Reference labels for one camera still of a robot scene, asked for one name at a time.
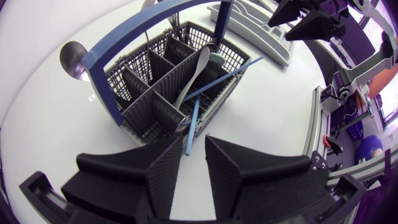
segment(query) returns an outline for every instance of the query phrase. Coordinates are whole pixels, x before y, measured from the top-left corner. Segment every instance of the metal spoon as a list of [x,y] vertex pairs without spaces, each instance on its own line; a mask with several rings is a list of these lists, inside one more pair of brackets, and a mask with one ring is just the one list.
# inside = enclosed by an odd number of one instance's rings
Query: metal spoon
[[170,24],[172,25],[172,28],[174,30],[175,35],[177,35],[178,40],[182,41],[182,36],[178,30],[178,25],[177,25],[177,21],[175,19],[175,14],[172,16],[169,16],[167,19],[169,20]]
[[195,70],[195,73],[193,74],[191,80],[185,85],[184,89],[181,91],[179,96],[177,97],[177,100],[174,103],[174,107],[176,109],[180,109],[182,100],[184,99],[185,95],[188,93],[189,88],[191,88],[192,83],[195,81],[197,76],[205,69],[210,57],[210,49],[208,47],[203,47],[200,55],[199,55],[199,60],[197,64],[197,69]]
[[66,43],[60,52],[60,62],[62,68],[73,78],[90,82],[90,78],[85,71],[82,58],[87,54],[87,50],[81,43],[71,41]]

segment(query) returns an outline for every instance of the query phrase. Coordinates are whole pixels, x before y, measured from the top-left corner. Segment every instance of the cable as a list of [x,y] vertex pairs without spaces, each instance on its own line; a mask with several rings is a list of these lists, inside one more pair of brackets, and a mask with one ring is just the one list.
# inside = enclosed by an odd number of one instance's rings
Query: cable
[[363,114],[363,106],[362,106],[362,98],[361,98],[361,96],[359,96],[359,102],[361,103],[361,110],[362,110],[362,114]]
[[363,182],[363,185],[369,189],[376,181],[378,180],[378,177],[372,178],[370,180],[367,180],[365,182]]
[[340,126],[338,127],[338,130],[337,130],[335,141],[337,140],[337,138],[338,138],[338,136],[340,134],[340,129],[341,129],[342,125],[343,125],[345,114],[346,114],[346,100],[344,100],[343,115],[341,116],[341,122],[340,122]]
[[352,114],[345,114],[343,119],[346,119],[346,116],[347,116],[347,115],[348,115],[348,116],[352,116],[352,115],[354,115],[355,113],[356,113],[356,108],[355,108],[355,111],[354,111]]
[[189,46],[191,46],[193,48],[193,42],[192,42],[191,37],[189,36],[189,33],[187,31],[184,31],[184,34],[186,37],[188,37]]
[[343,98],[338,98],[337,96],[333,96],[332,94],[327,93],[327,92],[323,92],[322,94],[325,94],[326,96],[330,96],[330,97],[332,97],[333,99],[336,99],[336,100],[344,100]]

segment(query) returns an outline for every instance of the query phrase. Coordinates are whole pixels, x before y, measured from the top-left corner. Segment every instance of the metal bracket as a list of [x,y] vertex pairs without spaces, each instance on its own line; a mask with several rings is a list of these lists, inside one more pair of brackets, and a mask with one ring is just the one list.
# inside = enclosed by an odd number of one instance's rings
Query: metal bracket
[[328,163],[321,156],[321,154],[319,154],[317,151],[312,152],[311,162],[312,162],[311,169],[313,169],[313,170],[317,170],[317,169],[328,170],[329,169]]

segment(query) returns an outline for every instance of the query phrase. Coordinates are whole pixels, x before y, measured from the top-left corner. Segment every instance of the spoon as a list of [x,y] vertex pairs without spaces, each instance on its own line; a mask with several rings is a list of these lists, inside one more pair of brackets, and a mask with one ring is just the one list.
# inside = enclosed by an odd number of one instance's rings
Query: spoon
[[210,60],[223,66],[225,64],[225,58],[217,53],[217,45],[214,43],[207,43],[205,46],[210,49]]
[[66,43],[60,52],[60,62],[62,68],[73,78],[90,82],[90,78],[85,71],[82,58],[87,54],[87,50],[81,43],[71,41]]
[[177,100],[174,103],[174,107],[176,109],[180,109],[180,106],[182,104],[182,100],[184,99],[185,95],[188,93],[189,88],[191,87],[192,83],[195,81],[197,76],[205,69],[210,57],[210,50],[208,47],[203,47],[200,55],[199,55],[199,60],[197,64],[197,69],[195,70],[195,73],[193,74],[191,80],[185,85],[184,89],[181,91],[179,96],[177,97]]

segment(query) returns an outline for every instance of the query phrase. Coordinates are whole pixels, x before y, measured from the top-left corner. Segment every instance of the gray tray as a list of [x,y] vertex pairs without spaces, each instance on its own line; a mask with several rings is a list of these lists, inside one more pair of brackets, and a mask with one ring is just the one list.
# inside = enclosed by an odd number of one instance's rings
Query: gray tray
[[[217,21],[220,4],[207,7],[212,21]],[[280,26],[270,28],[269,16],[250,1],[236,0],[231,11],[228,29],[245,38],[281,65],[288,66],[292,59],[294,42],[287,41],[287,33]]]

